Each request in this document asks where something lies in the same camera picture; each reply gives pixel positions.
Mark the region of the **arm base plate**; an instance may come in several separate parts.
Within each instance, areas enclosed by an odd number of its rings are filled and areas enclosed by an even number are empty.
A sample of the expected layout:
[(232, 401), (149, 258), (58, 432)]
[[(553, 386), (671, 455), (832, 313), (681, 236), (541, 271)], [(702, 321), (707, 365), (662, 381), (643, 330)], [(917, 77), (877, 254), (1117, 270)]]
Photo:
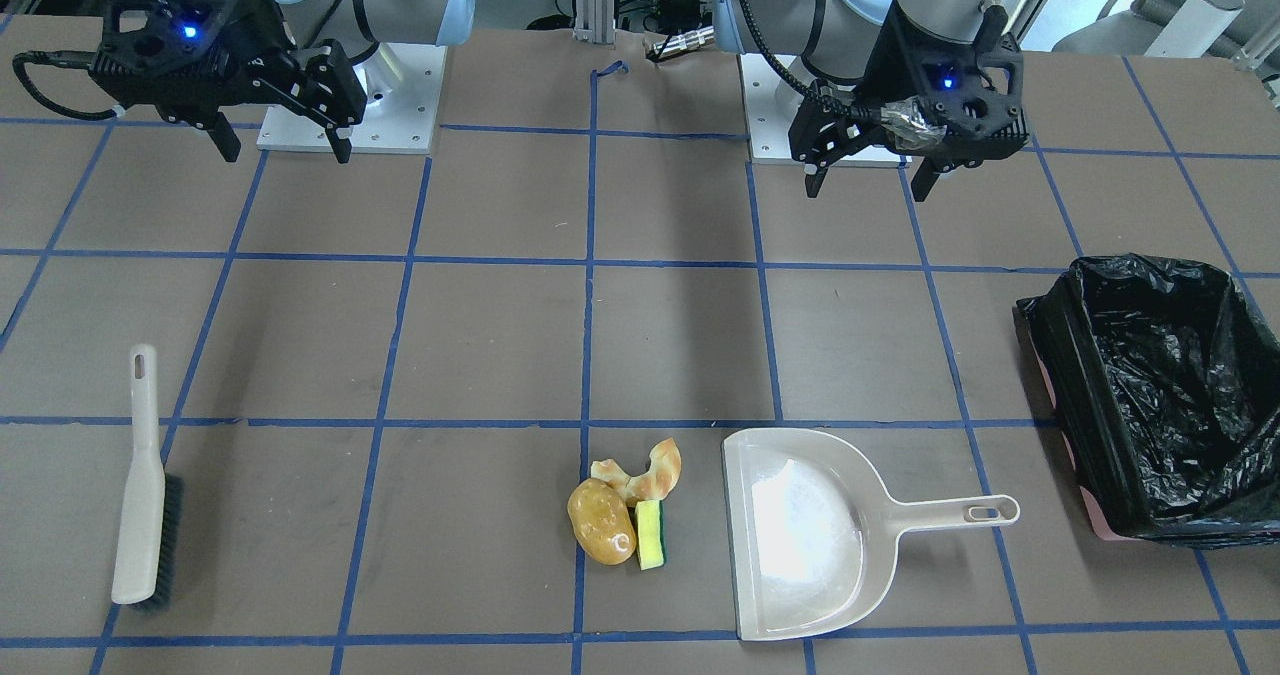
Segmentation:
[[(739, 65), (751, 160), (762, 165), (799, 165), (791, 158), (788, 128), (797, 114), (800, 95), (781, 81), (760, 54), (740, 54)], [(873, 145), (835, 167), (899, 168), (910, 161)]]
[[(349, 132), (353, 154), (429, 155), (449, 49), (383, 44), (355, 70), (369, 96), (364, 120)], [(282, 106), (268, 109), (256, 141), (264, 151), (332, 154), (323, 129)]]

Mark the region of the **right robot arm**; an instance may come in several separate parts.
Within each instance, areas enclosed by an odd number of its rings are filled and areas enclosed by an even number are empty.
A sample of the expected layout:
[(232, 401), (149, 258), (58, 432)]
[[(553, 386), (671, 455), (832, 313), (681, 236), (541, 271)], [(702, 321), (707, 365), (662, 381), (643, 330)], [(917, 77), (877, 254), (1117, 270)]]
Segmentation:
[(108, 0), (91, 79), (122, 106), (209, 134), (234, 161), (227, 109), (264, 105), (268, 151), (426, 155), (445, 56), (475, 0)]

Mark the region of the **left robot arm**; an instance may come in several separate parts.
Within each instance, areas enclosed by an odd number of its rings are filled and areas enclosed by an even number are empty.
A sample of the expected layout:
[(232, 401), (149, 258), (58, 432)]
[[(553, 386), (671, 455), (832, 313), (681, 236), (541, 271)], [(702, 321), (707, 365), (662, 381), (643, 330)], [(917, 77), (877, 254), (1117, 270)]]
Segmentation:
[(717, 44), (756, 54), (797, 96), (790, 156), (817, 197), (872, 147), (915, 158), (915, 201), (1030, 138), (1011, 19), (1027, 0), (717, 0)]

